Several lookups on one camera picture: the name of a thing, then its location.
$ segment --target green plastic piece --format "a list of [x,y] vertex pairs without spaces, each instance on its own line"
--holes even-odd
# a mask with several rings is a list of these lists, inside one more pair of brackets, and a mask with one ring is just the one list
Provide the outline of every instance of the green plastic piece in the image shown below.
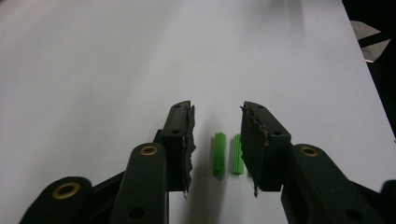
[[220,176],[224,174],[225,162],[225,134],[215,134],[215,150],[213,156],[213,175]]
[[241,134],[233,138],[233,175],[242,175],[244,173],[244,161],[242,160]]

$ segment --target white surface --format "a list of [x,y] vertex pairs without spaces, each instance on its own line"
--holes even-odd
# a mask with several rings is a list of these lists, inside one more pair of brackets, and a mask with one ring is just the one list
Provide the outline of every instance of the white surface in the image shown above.
[[211,174],[211,137],[230,143],[246,100],[350,179],[379,190],[396,176],[341,1],[3,1],[0,68],[1,223],[20,221],[57,179],[95,185],[125,169],[184,100],[196,105],[197,149],[189,199],[171,194],[171,223],[287,222],[280,194],[255,199],[247,175]]

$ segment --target ridged green plastic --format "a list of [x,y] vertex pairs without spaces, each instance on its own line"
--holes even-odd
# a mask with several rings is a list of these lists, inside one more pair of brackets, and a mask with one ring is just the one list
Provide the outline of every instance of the ridged green plastic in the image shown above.
[[225,167],[225,143],[226,135],[224,133],[215,134],[215,149],[213,155],[213,175],[220,176],[224,174]]
[[242,160],[241,134],[233,138],[233,175],[242,175],[244,173],[244,161]]

